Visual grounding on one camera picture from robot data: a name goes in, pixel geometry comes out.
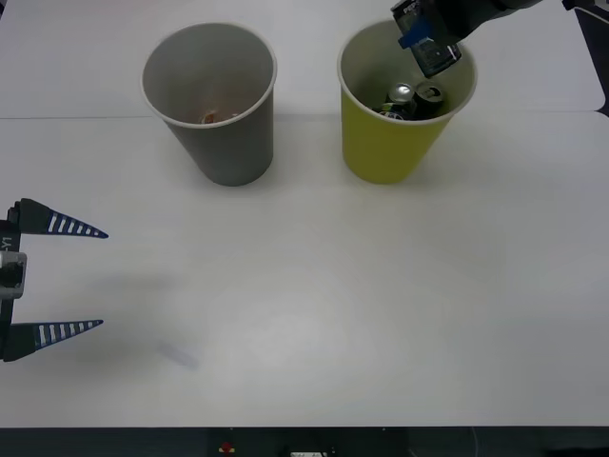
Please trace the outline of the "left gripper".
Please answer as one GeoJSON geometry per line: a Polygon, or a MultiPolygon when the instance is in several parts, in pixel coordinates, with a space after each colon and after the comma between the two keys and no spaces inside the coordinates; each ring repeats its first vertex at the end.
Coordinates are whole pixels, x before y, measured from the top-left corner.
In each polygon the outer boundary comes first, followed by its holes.
{"type": "Polygon", "coordinates": [[[35,200],[16,201],[1,221],[1,360],[14,362],[101,326],[103,320],[10,324],[22,290],[21,234],[108,238],[104,231],[35,200]]]}

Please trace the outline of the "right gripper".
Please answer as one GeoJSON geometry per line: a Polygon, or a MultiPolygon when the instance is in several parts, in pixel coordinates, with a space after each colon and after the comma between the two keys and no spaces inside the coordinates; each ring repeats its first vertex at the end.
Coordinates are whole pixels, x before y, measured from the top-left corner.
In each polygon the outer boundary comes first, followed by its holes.
{"type": "Polygon", "coordinates": [[[438,43],[453,45],[480,25],[494,19],[500,10],[495,1],[436,0],[425,3],[425,20],[416,21],[399,40],[402,49],[416,46],[429,35],[438,43]]]}

